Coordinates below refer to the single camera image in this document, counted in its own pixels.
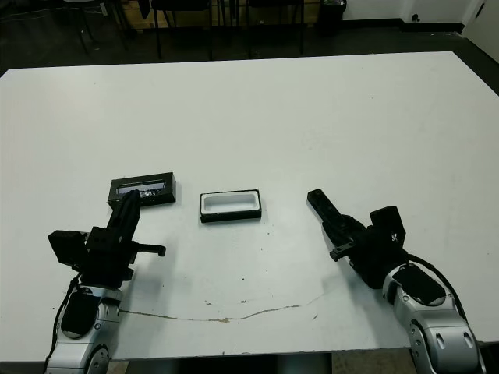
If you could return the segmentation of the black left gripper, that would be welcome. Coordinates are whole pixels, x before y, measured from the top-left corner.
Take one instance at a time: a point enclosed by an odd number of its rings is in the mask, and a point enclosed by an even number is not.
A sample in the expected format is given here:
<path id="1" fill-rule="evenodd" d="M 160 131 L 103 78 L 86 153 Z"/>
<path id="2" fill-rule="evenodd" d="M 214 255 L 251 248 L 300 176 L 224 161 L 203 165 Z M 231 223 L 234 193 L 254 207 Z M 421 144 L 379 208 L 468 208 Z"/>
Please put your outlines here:
<path id="1" fill-rule="evenodd" d="M 103 288 L 120 288 L 130 281 L 138 252 L 164 256 L 163 245 L 133 241 L 140 219 L 140 193 L 132 190 L 116 203 L 107 228 L 93 227 L 86 242 L 88 254 L 80 271 L 82 284 Z"/>

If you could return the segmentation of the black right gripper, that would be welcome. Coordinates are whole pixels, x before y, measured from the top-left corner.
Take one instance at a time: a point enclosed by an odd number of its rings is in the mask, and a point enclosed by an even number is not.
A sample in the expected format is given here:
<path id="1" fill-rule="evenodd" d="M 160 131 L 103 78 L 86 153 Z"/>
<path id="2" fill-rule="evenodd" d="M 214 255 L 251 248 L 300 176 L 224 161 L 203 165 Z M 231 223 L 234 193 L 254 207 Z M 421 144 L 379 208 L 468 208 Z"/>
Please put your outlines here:
<path id="1" fill-rule="evenodd" d="M 322 227 L 334 246 L 330 257 L 335 262 L 347 257 L 351 268 L 372 289 L 381 289 L 385 277 L 408 262 L 408 253 L 403 249 L 404 231 L 366 227 L 347 214 L 342 214 L 339 226 L 323 221 Z"/>

